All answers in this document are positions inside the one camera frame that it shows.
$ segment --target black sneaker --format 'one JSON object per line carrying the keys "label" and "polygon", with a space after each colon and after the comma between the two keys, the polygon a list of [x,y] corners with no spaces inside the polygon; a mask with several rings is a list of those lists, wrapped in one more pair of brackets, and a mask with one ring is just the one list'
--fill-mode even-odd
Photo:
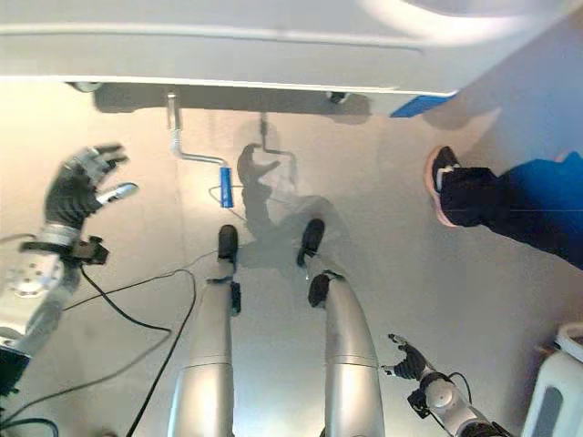
{"label": "black sneaker", "polygon": [[302,235],[302,248],[298,252],[298,258],[296,259],[298,266],[304,266],[303,259],[306,255],[313,257],[316,254],[322,242],[325,229],[324,222],[319,218],[310,220]]}
{"label": "black sneaker", "polygon": [[460,166],[454,151],[448,146],[436,147],[429,154],[425,163],[424,181],[427,191],[429,191],[434,201],[435,214],[437,219],[449,228],[457,228],[457,225],[445,216],[441,208],[439,195],[442,189],[444,173],[455,171],[456,168],[460,167],[462,166]]}
{"label": "black sneaker", "polygon": [[226,259],[233,264],[237,262],[239,234],[232,225],[224,225],[219,231],[219,259]]}

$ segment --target person's leg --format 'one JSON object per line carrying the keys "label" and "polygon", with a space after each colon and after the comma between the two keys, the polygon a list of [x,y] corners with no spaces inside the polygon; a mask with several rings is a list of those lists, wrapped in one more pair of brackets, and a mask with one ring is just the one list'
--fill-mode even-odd
{"label": "person's leg", "polygon": [[493,232],[558,255],[583,269],[583,160],[535,160],[497,178],[488,168],[462,168],[449,147],[427,160],[425,184],[446,226]]}
{"label": "person's leg", "polygon": [[489,168],[462,168],[450,147],[438,147],[425,165],[424,182],[444,225],[484,224],[488,210],[498,205],[496,176]]}
{"label": "person's leg", "polygon": [[558,255],[583,269],[583,160],[537,159],[496,182],[505,206],[484,223],[495,233]]}

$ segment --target floor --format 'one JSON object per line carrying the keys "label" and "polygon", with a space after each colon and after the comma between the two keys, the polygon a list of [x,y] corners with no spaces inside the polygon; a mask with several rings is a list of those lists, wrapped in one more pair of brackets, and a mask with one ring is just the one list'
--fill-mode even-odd
{"label": "floor", "polygon": [[[161,89],[111,85],[94,101],[64,84],[2,84],[0,233],[38,229],[44,189],[63,158],[82,146],[121,142],[131,162],[109,182],[134,181],[141,190],[87,223],[87,233],[103,237],[111,252],[108,264],[89,274],[110,290],[166,272],[212,251],[220,225],[234,224],[243,293],[232,323],[235,434],[317,436],[324,312],[310,308],[293,258],[308,218],[321,214],[329,230],[323,249],[350,272],[381,363],[402,358],[386,334],[404,335],[443,371],[463,372],[476,406],[519,432],[542,358],[537,346],[549,344],[560,323],[583,316],[583,274],[487,229],[444,228],[422,169],[438,144],[496,172],[581,150],[582,19],[575,15],[457,99],[414,119],[370,116],[358,97],[333,109],[311,93],[185,91],[187,148],[220,155],[237,169],[232,211],[217,203],[215,167],[170,154]],[[241,183],[250,193],[245,202]],[[1,250],[4,270],[14,246]],[[211,262],[209,256],[192,266],[199,285]],[[74,300],[93,293],[83,283]],[[115,297],[135,317],[174,329],[190,299],[180,276]],[[187,329],[136,436],[165,434],[188,337]],[[112,372],[158,338],[100,300],[71,310],[8,408]],[[63,437],[124,434],[167,350],[165,344],[117,379],[26,414],[58,421]],[[407,405],[412,383],[381,384],[387,435],[442,435]],[[14,435],[42,431],[30,426]]]}

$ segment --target blue handle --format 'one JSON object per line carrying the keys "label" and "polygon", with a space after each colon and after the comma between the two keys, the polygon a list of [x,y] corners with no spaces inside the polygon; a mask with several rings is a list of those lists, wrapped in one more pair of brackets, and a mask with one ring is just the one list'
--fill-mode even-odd
{"label": "blue handle", "polygon": [[220,168],[220,207],[233,208],[233,187],[230,183],[230,168]]}

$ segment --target metal rod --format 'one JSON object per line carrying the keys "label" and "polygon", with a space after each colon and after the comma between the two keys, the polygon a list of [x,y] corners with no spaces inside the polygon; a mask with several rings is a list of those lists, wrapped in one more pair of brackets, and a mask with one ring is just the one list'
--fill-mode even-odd
{"label": "metal rod", "polygon": [[168,108],[168,129],[170,131],[170,150],[174,155],[181,159],[189,161],[208,162],[218,164],[221,167],[228,167],[227,161],[223,158],[209,157],[207,155],[198,155],[194,153],[184,153],[182,151],[182,120],[180,118],[180,105],[177,94],[173,91],[167,94]]}

